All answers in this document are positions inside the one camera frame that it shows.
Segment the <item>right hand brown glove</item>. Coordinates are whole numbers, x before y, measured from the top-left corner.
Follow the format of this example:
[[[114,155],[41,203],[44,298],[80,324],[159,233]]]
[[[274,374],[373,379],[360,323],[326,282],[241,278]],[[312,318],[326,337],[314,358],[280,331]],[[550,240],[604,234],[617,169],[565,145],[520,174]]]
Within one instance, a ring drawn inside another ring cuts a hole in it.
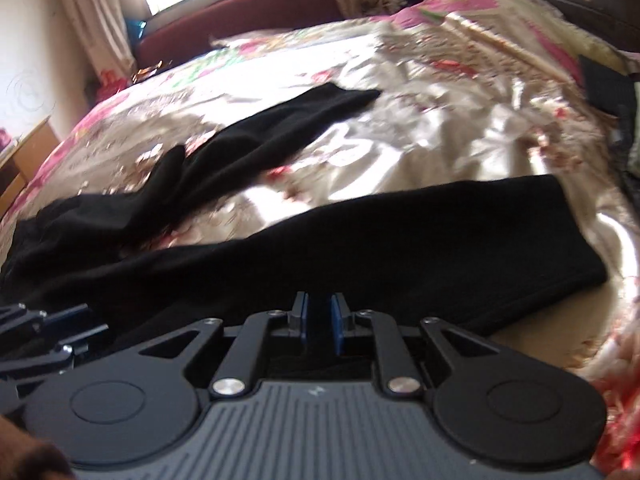
[[[48,480],[75,478],[63,454],[1,417],[1,478]]]

